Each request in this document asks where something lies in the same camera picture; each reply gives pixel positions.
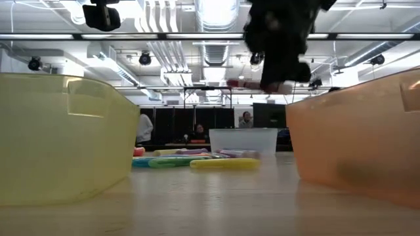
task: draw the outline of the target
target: clear plastic bin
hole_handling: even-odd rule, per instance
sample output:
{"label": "clear plastic bin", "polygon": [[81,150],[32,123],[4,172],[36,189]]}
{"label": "clear plastic bin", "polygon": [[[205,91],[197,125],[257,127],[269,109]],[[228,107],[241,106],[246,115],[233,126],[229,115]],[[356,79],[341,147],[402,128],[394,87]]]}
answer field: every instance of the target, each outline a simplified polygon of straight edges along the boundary
{"label": "clear plastic bin", "polygon": [[138,108],[112,86],[0,73],[0,206],[86,199],[131,169]]}
{"label": "clear plastic bin", "polygon": [[276,128],[221,128],[210,130],[211,150],[254,150],[261,155],[274,156],[277,145]]}

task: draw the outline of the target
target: man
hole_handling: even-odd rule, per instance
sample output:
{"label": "man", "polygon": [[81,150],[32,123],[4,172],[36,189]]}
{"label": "man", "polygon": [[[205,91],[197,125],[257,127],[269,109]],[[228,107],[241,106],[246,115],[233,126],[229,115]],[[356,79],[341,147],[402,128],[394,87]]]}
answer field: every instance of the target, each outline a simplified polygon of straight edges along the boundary
{"label": "man", "polygon": [[239,122],[239,128],[253,128],[254,121],[252,120],[251,114],[248,111],[245,111],[242,114],[242,120]]}
{"label": "man", "polygon": [[137,125],[136,144],[149,144],[153,131],[153,124],[149,117],[141,114]]}

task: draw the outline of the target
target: plastic bin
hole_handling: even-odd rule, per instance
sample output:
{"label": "plastic bin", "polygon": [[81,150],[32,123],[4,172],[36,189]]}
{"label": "plastic bin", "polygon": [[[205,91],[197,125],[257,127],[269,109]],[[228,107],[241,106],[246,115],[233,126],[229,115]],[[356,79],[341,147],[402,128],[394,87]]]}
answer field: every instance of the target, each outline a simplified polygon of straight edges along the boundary
{"label": "plastic bin", "polygon": [[258,151],[261,155],[274,156],[277,145],[276,128],[221,128],[211,129],[211,150],[239,149]]}
{"label": "plastic bin", "polygon": [[92,197],[131,169],[138,108],[110,85],[0,73],[0,206]]}
{"label": "plastic bin", "polygon": [[303,180],[420,208],[420,69],[286,106]]}

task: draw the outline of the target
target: foam tube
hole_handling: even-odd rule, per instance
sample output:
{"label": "foam tube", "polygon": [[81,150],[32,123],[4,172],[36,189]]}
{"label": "foam tube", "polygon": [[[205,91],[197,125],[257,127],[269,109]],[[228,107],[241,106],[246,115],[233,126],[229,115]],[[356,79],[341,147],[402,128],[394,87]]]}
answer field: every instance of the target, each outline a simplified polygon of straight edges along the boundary
{"label": "foam tube", "polygon": [[146,152],[144,147],[135,147],[133,157],[142,157],[144,155],[144,152]]}
{"label": "foam tube", "polygon": [[191,161],[204,160],[203,157],[160,157],[149,161],[152,168],[171,168],[185,167],[190,165]]}
{"label": "foam tube", "polygon": [[135,158],[131,162],[133,167],[150,167],[149,161],[155,159],[156,157],[145,157],[145,158]]}
{"label": "foam tube", "polygon": [[230,158],[230,156],[225,155],[225,154],[221,154],[221,153],[211,153],[212,158],[214,159],[225,159],[225,158]]}
{"label": "foam tube", "polygon": [[201,154],[201,153],[208,153],[209,150],[205,148],[201,149],[186,149],[186,150],[179,150],[177,154]]}
{"label": "foam tube", "polygon": [[226,169],[254,169],[260,166],[260,161],[252,158],[195,160],[190,163],[191,168],[226,168]]}
{"label": "foam tube", "polygon": [[259,158],[260,154],[258,151],[248,151],[248,150],[217,150],[217,153],[228,155],[232,158]]}
{"label": "foam tube", "polygon": [[180,151],[181,149],[166,149],[166,150],[155,150],[153,152],[154,157],[159,157],[162,155],[170,155],[175,154],[177,151]]}
{"label": "foam tube", "polygon": [[200,153],[200,154],[169,154],[162,155],[159,157],[203,157],[204,159],[212,159],[213,155],[209,153]]}

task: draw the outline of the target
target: green foam tube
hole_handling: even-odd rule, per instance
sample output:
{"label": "green foam tube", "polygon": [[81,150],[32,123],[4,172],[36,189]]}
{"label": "green foam tube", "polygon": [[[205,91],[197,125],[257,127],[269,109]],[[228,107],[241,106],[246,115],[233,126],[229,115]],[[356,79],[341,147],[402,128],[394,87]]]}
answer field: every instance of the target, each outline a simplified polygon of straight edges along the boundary
{"label": "green foam tube", "polygon": [[152,168],[171,168],[189,166],[191,161],[204,160],[203,157],[160,157],[149,161]]}

